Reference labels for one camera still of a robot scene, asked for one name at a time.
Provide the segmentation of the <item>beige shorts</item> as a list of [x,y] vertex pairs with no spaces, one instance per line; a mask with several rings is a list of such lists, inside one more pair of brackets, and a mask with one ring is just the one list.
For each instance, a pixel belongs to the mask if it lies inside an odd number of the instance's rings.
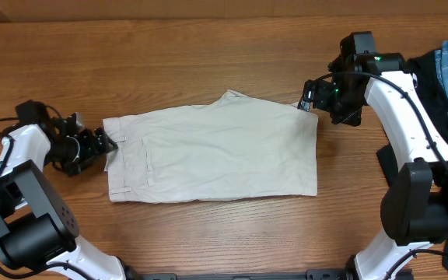
[[317,194],[318,118],[227,91],[189,105],[103,120],[117,144],[113,202],[177,203]]

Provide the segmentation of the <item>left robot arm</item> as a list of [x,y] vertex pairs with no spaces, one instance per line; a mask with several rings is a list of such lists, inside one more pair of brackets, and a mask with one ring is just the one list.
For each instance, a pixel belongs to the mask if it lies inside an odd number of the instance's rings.
[[0,275],[25,279],[54,271],[69,279],[129,279],[120,259],[81,236],[72,210],[44,176],[46,165],[79,175],[117,144],[102,128],[84,128],[79,114],[51,116],[52,109],[28,100],[0,131]]

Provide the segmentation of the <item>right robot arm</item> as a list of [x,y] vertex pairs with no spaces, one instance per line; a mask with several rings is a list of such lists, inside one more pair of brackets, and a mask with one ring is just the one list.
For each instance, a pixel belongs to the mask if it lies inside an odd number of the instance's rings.
[[311,269],[309,279],[410,279],[408,262],[434,254],[448,238],[448,145],[415,91],[398,53],[380,53],[373,35],[354,32],[341,40],[328,72],[308,80],[300,110],[319,109],[334,124],[357,126],[362,108],[380,119],[397,172],[380,204],[382,228],[344,268]]

